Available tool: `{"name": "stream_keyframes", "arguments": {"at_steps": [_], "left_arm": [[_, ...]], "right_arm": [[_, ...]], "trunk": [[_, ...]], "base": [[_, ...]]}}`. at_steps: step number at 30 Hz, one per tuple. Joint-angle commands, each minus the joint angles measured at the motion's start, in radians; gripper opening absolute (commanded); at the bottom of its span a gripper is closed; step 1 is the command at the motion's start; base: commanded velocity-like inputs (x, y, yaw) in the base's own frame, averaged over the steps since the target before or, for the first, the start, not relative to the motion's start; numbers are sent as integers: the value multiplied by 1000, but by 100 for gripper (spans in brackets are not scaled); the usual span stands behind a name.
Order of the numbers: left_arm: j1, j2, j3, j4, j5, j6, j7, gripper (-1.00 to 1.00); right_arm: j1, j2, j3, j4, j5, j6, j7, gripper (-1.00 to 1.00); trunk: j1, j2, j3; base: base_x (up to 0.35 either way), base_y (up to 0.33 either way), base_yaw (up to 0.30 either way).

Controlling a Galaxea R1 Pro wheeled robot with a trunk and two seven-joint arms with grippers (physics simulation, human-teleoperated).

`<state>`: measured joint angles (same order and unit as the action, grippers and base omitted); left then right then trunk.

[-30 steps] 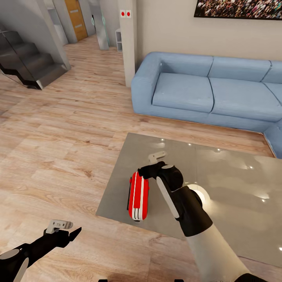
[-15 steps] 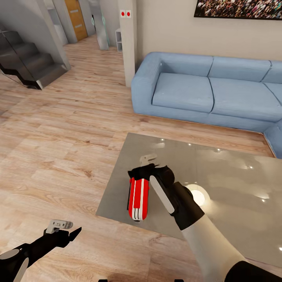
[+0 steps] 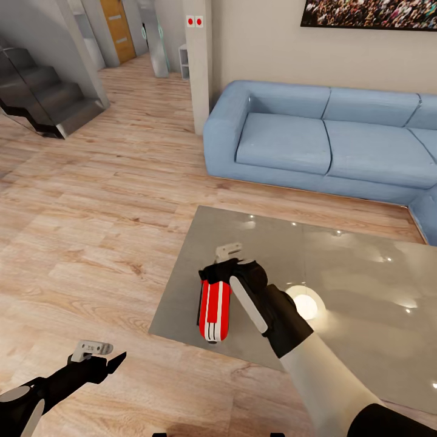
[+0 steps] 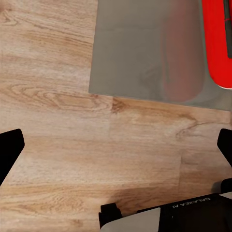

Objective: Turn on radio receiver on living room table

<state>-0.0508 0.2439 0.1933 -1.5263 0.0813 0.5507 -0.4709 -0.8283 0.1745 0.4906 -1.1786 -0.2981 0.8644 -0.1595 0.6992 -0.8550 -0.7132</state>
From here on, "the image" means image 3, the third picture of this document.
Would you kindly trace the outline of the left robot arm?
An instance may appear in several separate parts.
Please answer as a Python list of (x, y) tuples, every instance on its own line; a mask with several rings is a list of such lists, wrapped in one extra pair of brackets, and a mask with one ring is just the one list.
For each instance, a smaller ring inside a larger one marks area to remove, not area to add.
[(110, 354), (112, 344), (80, 340), (67, 365), (48, 378), (37, 377), (0, 395), (0, 437), (31, 437), (41, 416), (68, 398), (86, 382), (100, 384), (126, 358), (110, 360), (92, 354)]

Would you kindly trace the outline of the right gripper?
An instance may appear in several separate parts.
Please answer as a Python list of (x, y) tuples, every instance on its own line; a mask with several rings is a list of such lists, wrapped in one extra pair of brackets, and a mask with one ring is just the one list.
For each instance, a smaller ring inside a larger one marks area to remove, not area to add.
[(213, 265), (206, 266), (204, 270), (200, 270), (200, 277), (201, 281), (208, 280), (208, 283), (210, 285), (216, 284), (219, 282), (227, 282), (224, 279), (224, 269), (231, 263), (238, 262), (238, 258), (232, 258), (228, 261), (221, 262), (221, 263), (215, 263)]

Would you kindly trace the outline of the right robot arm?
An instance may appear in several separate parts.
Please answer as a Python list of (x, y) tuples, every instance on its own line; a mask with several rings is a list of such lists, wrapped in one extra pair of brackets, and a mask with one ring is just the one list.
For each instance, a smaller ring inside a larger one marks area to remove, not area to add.
[(330, 350), (256, 260), (229, 258), (238, 242), (215, 249), (201, 281), (230, 284), (285, 368), (320, 437), (437, 437), (437, 430), (387, 408)]

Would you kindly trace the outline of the radio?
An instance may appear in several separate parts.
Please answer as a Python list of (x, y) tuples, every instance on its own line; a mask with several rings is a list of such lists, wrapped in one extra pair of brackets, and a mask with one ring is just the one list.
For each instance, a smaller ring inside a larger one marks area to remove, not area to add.
[(199, 301), (197, 323), (201, 335), (208, 343), (216, 344), (228, 335), (230, 284), (219, 282), (210, 285), (208, 280), (201, 281), (202, 296)]

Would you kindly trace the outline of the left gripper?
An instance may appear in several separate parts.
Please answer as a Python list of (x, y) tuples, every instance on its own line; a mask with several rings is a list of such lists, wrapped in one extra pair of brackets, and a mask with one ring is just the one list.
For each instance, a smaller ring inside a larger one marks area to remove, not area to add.
[(68, 357), (67, 365), (60, 371), (67, 375), (69, 383), (70, 396), (86, 382), (100, 384), (108, 377), (109, 374), (115, 373), (115, 370), (126, 358), (127, 353), (123, 353), (110, 360), (103, 357), (92, 356), (89, 360), (82, 362), (71, 361), (72, 355)]

